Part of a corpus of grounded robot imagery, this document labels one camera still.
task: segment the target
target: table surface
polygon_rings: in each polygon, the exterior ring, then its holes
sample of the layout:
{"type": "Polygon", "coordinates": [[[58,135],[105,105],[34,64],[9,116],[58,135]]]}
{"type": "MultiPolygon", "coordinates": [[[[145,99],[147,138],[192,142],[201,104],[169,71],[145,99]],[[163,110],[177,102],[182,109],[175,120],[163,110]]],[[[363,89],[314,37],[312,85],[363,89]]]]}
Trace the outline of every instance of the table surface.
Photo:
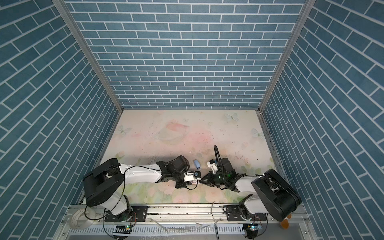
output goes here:
{"type": "MultiPolygon", "coordinates": [[[[124,110],[101,163],[117,158],[127,165],[148,165],[183,155],[189,170],[196,169],[197,159],[205,176],[214,145],[237,173],[275,169],[254,110],[124,110]]],[[[248,195],[203,184],[175,189],[173,181],[128,184],[124,193],[132,204],[229,203],[248,195]]]]}

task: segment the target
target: blue object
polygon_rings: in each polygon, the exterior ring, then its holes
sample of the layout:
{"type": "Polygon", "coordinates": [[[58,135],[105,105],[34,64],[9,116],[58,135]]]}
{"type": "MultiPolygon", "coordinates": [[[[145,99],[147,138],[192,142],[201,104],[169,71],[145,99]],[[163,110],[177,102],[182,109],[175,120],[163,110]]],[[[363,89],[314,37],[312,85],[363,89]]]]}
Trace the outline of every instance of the blue object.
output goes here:
{"type": "Polygon", "coordinates": [[[199,170],[200,169],[199,161],[197,159],[195,159],[195,160],[193,160],[193,163],[195,164],[196,169],[199,170]]]}

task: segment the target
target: blue tile wallpaper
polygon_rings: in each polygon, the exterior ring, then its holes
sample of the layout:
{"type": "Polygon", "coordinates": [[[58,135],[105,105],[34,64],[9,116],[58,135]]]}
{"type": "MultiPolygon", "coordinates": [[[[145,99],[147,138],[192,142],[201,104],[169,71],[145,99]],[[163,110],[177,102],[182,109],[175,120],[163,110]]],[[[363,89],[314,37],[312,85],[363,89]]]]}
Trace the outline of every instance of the blue tile wallpaper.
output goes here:
{"type": "Polygon", "coordinates": [[[124,108],[251,108],[304,0],[66,1],[124,108]]]}
{"type": "Polygon", "coordinates": [[[384,239],[384,2],[317,0],[265,108],[321,239],[384,239]]]}
{"type": "Polygon", "coordinates": [[[51,0],[0,6],[0,239],[51,239],[118,113],[51,0]]]}

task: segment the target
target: orange object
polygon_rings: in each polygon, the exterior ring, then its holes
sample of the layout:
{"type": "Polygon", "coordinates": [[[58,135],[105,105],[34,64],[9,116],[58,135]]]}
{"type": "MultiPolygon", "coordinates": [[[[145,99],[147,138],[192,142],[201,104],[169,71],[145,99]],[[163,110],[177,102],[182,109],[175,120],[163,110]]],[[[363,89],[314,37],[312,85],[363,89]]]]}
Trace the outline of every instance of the orange object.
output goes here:
{"type": "Polygon", "coordinates": [[[284,228],[284,229],[288,229],[288,227],[289,227],[289,222],[288,222],[287,219],[284,219],[282,222],[280,222],[280,225],[281,225],[282,228],[284,228]]]}

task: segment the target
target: black mounting plate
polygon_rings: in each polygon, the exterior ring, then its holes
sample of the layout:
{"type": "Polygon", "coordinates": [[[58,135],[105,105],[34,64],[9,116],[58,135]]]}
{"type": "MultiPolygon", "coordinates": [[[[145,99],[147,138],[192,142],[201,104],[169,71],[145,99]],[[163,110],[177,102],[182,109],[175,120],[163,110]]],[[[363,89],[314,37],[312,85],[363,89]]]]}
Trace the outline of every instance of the black mounting plate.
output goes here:
{"type": "MultiPolygon", "coordinates": [[[[132,206],[133,209],[133,215],[136,213],[136,222],[145,222],[145,219],[147,217],[147,210],[148,206],[132,206]]],[[[106,215],[104,222],[120,222],[119,219],[112,215],[106,215]]]]}
{"type": "MultiPolygon", "coordinates": [[[[226,208],[225,212],[228,222],[244,221],[239,211],[239,205],[225,205],[224,207],[226,208]]],[[[256,213],[256,215],[260,218],[260,221],[266,221],[266,214],[256,213]]]]}

